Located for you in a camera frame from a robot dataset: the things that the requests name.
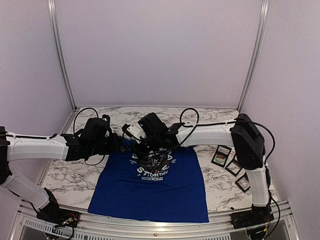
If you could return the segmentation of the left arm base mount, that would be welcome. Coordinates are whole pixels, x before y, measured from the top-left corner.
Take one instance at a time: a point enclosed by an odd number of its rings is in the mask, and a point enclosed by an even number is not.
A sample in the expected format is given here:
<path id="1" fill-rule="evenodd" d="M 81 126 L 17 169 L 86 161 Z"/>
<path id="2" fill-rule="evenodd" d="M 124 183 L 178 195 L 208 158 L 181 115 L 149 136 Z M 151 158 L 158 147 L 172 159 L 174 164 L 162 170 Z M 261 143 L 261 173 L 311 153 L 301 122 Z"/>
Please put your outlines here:
<path id="1" fill-rule="evenodd" d="M 80 213 L 78 211 L 60 208 L 57 202 L 49 202 L 45 207 L 38 210 L 36 217 L 40 220 L 53 223 L 56 227 L 76 228 Z"/>

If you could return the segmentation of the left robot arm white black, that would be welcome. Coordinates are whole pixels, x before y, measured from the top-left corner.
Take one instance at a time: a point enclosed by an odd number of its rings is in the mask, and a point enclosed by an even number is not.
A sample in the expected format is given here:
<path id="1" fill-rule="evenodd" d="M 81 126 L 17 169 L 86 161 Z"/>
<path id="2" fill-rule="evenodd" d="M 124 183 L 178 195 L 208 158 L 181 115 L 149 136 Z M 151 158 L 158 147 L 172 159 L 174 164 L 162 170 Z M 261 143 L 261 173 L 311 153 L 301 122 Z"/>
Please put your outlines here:
<path id="1" fill-rule="evenodd" d="M 120 139 L 111 130 L 108 116 L 90 118 L 85 127 L 74 134 L 18 135 L 1 127 L 0 185 L 31 202 L 51 222 L 58 223 L 64 215 L 53 193 L 11 169 L 10 163 L 29 159 L 88 160 L 95 155 L 109 155 L 119 147 Z"/>

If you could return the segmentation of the blue panda print t-shirt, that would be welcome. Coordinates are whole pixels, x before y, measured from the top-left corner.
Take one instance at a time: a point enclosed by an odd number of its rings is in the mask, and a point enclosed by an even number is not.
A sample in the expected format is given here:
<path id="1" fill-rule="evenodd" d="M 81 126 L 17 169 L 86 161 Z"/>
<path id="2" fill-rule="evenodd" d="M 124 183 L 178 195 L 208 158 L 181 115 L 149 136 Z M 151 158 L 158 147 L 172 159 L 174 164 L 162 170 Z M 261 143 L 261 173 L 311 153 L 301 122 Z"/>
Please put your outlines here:
<path id="1" fill-rule="evenodd" d="M 110 154 L 87 211 L 139 221 L 209 222 L 204 179 L 194 148 L 179 147 L 145 161 L 129 150 Z"/>

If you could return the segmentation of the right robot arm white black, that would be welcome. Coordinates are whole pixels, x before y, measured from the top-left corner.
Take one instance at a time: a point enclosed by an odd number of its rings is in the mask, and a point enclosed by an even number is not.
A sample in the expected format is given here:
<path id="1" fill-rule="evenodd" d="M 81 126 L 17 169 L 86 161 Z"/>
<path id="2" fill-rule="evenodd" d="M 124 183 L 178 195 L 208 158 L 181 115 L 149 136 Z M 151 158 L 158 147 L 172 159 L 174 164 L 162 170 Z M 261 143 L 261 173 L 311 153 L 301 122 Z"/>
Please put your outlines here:
<path id="1" fill-rule="evenodd" d="M 235 119 L 214 123 L 184 123 L 179 121 L 170 127 L 154 113 L 138 121 L 131 131 L 143 155 L 161 148 L 174 149 L 199 145 L 224 145 L 233 147 L 239 165 L 245 170 L 252 193 L 252 207 L 247 219 L 258 224 L 267 216 L 270 205 L 270 176 L 267 169 L 265 138 L 259 131 L 261 124 L 241 113 Z"/>

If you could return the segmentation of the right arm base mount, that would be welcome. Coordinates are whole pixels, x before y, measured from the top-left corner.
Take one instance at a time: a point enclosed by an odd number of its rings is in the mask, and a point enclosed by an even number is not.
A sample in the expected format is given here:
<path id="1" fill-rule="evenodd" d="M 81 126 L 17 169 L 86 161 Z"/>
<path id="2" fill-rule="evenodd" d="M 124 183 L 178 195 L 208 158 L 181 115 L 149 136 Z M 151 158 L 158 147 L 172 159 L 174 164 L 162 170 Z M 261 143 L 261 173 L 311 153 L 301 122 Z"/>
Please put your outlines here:
<path id="1" fill-rule="evenodd" d="M 247 228 L 255 225 L 265 224 L 275 219 L 270 207 L 252 206 L 250 210 L 235 212 L 231 214 L 231 224 L 234 229 Z"/>

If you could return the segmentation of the green round brooch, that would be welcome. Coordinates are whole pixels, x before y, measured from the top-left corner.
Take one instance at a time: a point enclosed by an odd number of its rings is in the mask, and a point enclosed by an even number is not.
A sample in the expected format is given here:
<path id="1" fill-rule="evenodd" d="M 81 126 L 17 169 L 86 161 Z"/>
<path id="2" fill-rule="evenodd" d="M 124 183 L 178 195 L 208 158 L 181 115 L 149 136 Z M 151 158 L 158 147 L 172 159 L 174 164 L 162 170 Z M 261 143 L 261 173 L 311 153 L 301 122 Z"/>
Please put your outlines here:
<path id="1" fill-rule="evenodd" d="M 220 154 L 217 154 L 216 157 L 215 157 L 215 160 L 217 162 L 224 162 L 226 160 L 226 157 L 224 155 L 220 155 Z"/>

